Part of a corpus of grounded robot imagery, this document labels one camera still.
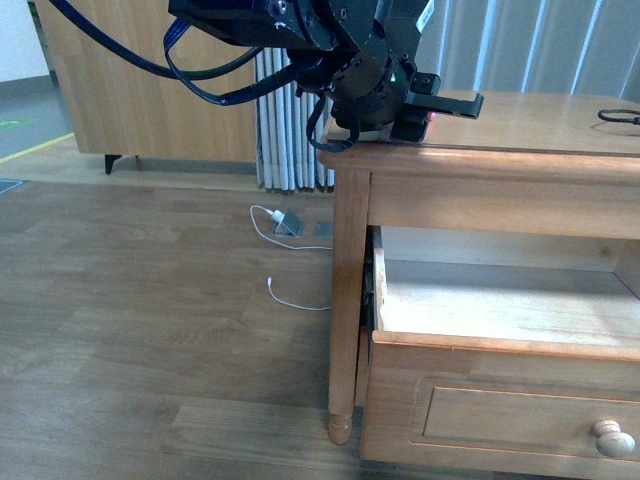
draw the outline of tabletop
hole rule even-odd
[[[449,91],[443,96],[472,97]],[[575,177],[640,183],[640,126],[603,122],[602,109],[640,110],[614,97],[487,92],[477,120],[436,115],[422,143],[393,143],[382,134],[341,154],[320,155],[331,167],[371,171]],[[331,124],[326,137],[344,131]]]

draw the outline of yellow floor tape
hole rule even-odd
[[[53,140],[49,140],[48,142],[41,143],[40,145],[36,145],[35,147],[27,148],[26,150],[23,150],[21,152],[14,153],[13,155],[9,155],[8,157],[0,158],[0,164],[8,162],[9,160],[13,160],[14,158],[21,157],[21,156],[26,155],[28,153],[35,152],[37,150],[40,150],[41,148],[48,147],[48,146],[53,145],[55,143],[61,142],[63,140],[66,140],[68,138],[73,137],[73,135],[74,135],[73,133],[69,133],[68,135],[63,135],[62,137],[59,137],[59,138],[56,138],[56,139],[53,139]]]

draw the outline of floor mat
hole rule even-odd
[[[1,180],[0,179],[0,195],[9,190],[19,187],[24,182],[22,180]]]

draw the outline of wooden floor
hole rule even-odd
[[[108,178],[72,148],[57,174],[58,154],[0,165],[32,180],[0,195],[0,478],[536,478],[363,462],[359,419],[329,442],[330,314],[279,305],[265,282],[328,305],[330,252],[261,241],[248,209],[291,207],[298,243],[318,244],[331,195]]]

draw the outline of drawer knob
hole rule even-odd
[[[626,457],[636,448],[633,437],[622,432],[618,422],[613,420],[596,423],[591,427],[591,433],[598,437],[596,448],[605,457]]]

